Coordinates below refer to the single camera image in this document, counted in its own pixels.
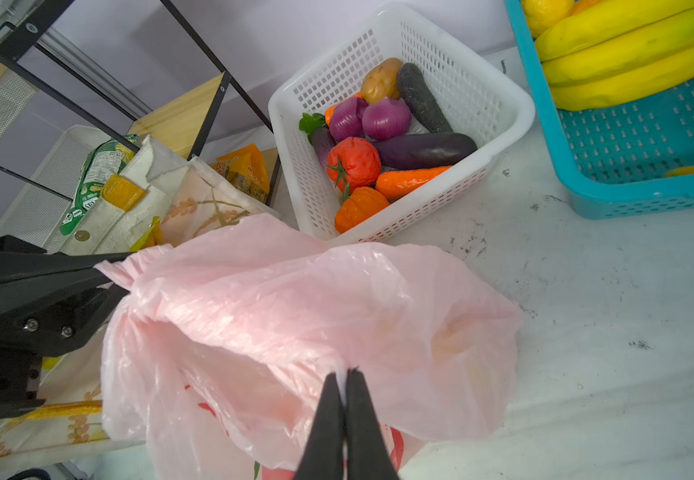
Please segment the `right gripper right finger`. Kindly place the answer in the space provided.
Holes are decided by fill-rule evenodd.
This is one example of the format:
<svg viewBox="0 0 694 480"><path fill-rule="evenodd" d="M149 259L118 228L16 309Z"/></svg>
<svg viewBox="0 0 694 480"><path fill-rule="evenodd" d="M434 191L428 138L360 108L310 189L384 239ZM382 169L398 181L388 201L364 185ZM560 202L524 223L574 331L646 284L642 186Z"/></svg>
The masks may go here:
<svg viewBox="0 0 694 480"><path fill-rule="evenodd" d="M346 400L347 478L399 480L382 436L365 376L357 369L348 372Z"/></svg>

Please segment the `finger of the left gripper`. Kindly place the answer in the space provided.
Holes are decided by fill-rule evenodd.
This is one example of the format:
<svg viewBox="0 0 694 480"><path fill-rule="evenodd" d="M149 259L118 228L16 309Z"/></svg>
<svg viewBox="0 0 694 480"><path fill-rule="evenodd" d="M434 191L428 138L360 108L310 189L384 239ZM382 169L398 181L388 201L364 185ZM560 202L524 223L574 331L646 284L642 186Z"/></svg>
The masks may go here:
<svg viewBox="0 0 694 480"><path fill-rule="evenodd" d="M58 357L85 346L127 294L121 287L61 293L0 284L0 355Z"/></svg>
<svg viewBox="0 0 694 480"><path fill-rule="evenodd" d="M120 262L130 252L68 256L48 254L41 247L12 235L0 237L0 285L46 275L89 270L103 261Z"/></svg>

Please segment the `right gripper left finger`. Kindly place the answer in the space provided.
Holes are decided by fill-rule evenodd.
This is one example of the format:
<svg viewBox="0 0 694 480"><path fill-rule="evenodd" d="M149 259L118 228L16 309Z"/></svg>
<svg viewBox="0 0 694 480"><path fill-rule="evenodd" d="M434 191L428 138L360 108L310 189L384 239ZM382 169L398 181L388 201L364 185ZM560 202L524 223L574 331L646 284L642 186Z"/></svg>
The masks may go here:
<svg viewBox="0 0 694 480"><path fill-rule="evenodd" d="M335 373L325 379L295 480L342 480L345 409Z"/></svg>

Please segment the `pink plastic grocery bag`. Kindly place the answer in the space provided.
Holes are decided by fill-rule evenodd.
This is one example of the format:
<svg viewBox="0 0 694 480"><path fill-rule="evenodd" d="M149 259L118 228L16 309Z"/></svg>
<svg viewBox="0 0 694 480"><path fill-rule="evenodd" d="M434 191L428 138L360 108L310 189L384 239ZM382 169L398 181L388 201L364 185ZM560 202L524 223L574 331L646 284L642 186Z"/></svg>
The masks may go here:
<svg viewBox="0 0 694 480"><path fill-rule="evenodd" d="M331 247L259 214L124 276L102 420L162 479L294 469L331 373L360 370L408 448L488 436L513 392L520 307L435 246Z"/></svg>

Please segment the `white canvas tote bag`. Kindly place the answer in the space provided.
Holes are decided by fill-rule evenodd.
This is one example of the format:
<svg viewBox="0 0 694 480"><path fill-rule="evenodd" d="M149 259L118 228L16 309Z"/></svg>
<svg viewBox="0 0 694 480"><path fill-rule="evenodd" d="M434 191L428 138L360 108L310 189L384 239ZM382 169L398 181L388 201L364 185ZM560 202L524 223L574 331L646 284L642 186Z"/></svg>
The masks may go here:
<svg viewBox="0 0 694 480"><path fill-rule="evenodd" d="M68 256L131 255L89 270L5 284L20 282L61 293L117 286L127 291L124 299L130 290L124 272L141 250L161 252L268 211L268 199L262 203L236 189L212 168L215 162L183 158L147 137L125 168L106 183L78 227L60 236L59 248L45 249L48 254ZM111 315L80 349L58 357L40 356L38 398L44 405L21 417L0 419L0 469L27 468L117 447L102 420L102 343Z"/></svg>

